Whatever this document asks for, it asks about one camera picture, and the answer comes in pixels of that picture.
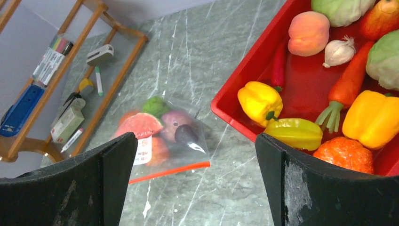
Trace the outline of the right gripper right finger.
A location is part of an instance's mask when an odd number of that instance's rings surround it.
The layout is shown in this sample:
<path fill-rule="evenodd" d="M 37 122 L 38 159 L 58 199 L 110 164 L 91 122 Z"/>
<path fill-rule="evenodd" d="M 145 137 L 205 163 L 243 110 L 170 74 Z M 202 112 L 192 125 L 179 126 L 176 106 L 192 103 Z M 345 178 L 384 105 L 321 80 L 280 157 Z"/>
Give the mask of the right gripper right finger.
<path fill-rule="evenodd" d="M 338 167 L 264 133 L 255 150 L 274 225 L 398 225 L 398 176 Z"/>

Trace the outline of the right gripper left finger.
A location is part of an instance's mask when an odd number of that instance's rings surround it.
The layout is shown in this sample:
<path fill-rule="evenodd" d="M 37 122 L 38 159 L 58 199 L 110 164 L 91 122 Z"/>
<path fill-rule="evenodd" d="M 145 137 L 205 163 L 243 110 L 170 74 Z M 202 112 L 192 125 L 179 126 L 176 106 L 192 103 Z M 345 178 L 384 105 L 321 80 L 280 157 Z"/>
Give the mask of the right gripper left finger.
<path fill-rule="evenodd" d="M 50 166 L 0 180 L 3 226 L 117 226 L 138 141 L 132 132 Z"/>

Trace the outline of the watermelon slice toy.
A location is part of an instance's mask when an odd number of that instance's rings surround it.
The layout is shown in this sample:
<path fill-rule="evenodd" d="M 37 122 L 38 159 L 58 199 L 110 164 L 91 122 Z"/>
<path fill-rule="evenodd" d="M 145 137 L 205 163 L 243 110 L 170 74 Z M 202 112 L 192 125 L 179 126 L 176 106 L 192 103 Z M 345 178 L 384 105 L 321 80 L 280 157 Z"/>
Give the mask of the watermelon slice toy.
<path fill-rule="evenodd" d="M 118 126 L 113 137 L 133 132 L 137 139 L 143 139 L 159 133 L 163 128 L 162 123 L 155 116 L 149 113 L 137 113 L 126 118 Z"/>

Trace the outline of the clear zip top bag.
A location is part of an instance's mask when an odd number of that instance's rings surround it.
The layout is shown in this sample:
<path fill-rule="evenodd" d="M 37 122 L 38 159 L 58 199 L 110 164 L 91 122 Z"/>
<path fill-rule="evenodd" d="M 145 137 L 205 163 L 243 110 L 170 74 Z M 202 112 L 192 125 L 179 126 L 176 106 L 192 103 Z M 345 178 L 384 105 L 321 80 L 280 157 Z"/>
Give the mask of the clear zip top bag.
<path fill-rule="evenodd" d="M 129 183 L 210 167 L 199 108 L 166 96 L 153 96 L 124 113 L 111 138 L 133 132 L 138 140 Z"/>

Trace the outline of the purple onion toy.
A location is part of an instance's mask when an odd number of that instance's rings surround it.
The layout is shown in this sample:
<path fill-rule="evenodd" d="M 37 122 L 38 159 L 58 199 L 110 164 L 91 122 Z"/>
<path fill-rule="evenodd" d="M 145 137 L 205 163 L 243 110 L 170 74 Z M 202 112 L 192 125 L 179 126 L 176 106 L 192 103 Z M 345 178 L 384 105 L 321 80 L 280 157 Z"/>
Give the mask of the purple onion toy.
<path fill-rule="evenodd" d="M 191 116 L 183 111 L 172 110 L 161 117 L 161 121 L 163 122 L 164 128 L 160 132 L 161 136 L 171 142 L 175 143 L 175 131 L 176 128 L 183 124 L 192 124 Z"/>

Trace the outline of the green lime toy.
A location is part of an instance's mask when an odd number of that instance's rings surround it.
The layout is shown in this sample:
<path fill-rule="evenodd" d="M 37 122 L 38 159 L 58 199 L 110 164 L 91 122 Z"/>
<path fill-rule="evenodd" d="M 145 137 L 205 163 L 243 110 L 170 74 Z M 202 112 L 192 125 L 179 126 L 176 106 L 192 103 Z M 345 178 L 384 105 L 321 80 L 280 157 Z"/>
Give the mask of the green lime toy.
<path fill-rule="evenodd" d="M 148 113 L 156 118 L 161 118 L 164 114 L 171 111 L 165 100 L 159 96 L 151 97 L 145 101 L 142 107 L 143 113 Z"/>

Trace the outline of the dark purple fig toy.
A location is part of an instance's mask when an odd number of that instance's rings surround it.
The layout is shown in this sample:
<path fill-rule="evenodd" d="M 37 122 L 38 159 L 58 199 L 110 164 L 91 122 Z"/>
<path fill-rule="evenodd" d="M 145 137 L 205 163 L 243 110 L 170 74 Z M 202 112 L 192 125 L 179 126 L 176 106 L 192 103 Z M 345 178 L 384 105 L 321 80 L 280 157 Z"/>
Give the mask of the dark purple fig toy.
<path fill-rule="evenodd" d="M 197 143 L 199 140 L 199 136 L 190 125 L 183 124 L 176 128 L 175 140 L 177 143 L 188 145 L 192 143 Z"/>

